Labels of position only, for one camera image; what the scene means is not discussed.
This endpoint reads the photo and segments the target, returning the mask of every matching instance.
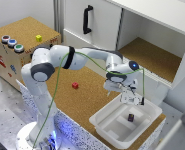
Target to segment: white cabinet door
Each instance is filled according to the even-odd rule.
[[[122,9],[105,0],[66,0],[64,28],[99,48],[115,50]],[[83,33],[84,10],[88,5],[88,28]]]

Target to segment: cable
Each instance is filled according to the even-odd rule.
[[[83,54],[83,53],[81,53],[81,52],[75,52],[75,53],[81,54],[81,55],[83,55],[83,56],[89,58],[93,63],[95,63],[95,64],[96,64],[98,67],[100,67],[102,70],[104,70],[104,71],[106,71],[106,72],[108,72],[108,73],[114,74],[114,75],[127,75],[127,74],[132,74],[132,73],[134,73],[134,72],[143,70],[143,98],[145,97],[145,90],[144,90],[144,76],[145,76],[145,70],[144,70],[144,68],[135,70],[135,71],[133,71],[133,72],[128,72],[128,73],[113,73],[113,72],[110,72],[110,71],[108,71],[108,70],[102,68],[96,61],[94,61],[91,57],[87,56],[86,54]],[[40,133],[41,133],[41,131],[42,131],[42,129],[43,129],[43,127],[44,127],[44,125],[45,125],[47,119],[48,119],[48,116],[49,116],[49,114],[50,114],[50,110],[51,110],[51,108],[52,108],[52,104],[53,104],[53,102],[54,102],[54,99],[55,99],[55,96],[56,96],[56,92],[57,92],[57,88],[58,88],[59,74],[60,74],[61,65],[62,65],[64,59],[66,58],[66,56],[68,56],[68,54],[69,54],[69,53],[66,53],[66,54],[64,55],[64,57],[63,57],[62,60],[61,60],[60,65],[59,65],[59,69],[58,69],[58,73],[57,73],[56,87],[55,87],[54,95],[53,95],[53,98],[52,98],[52,101],[51,101],[51,104],[50,104],[50,108],[49,108],[49,110],[48,110],[48,114],[47,114],[47,116],[46,116],[46,118],[45,118],[45,121],[44,121],[44,123],[43,123],[43,125],[42,125],[42,127],[41,127],[41,129],[40,129],[40,131],[39,131],[39,133],[38,133],[38,135],[37,135],[35,141],[34,141],[34,145],[33,145],[33,147],[32,147],[32,150],[34,149],[34,147],[35,147],[35,145],[36,145],[36,142],[37,142],[37,140],[38,140],[38,137],[39,137],[39,135],[40,135]]]

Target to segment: brown box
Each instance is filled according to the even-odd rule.
[[[1,38],[9,35],[24,46],[23,53],[15,53],[14,49],[2,44]],[[36,41],[36,35],[42,36],[42,41]],[[50,48],[52,45],[61,44],[61,35],[32,17],[27,17],[17,22],[0,28],[0,76],[8,81],[17,90],[20,90],[16,79],[21,81],[21,68],[31,62],[31,54],[36,48]]]

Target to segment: black handle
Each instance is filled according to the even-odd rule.
[[[88,34],[92,31],[90,28],[88,28],[88,12],[90,10],[93,10],[93,7],[90,5],[88,5],[88,8],[84,10],[84,24],[83,24],[84,34]]]

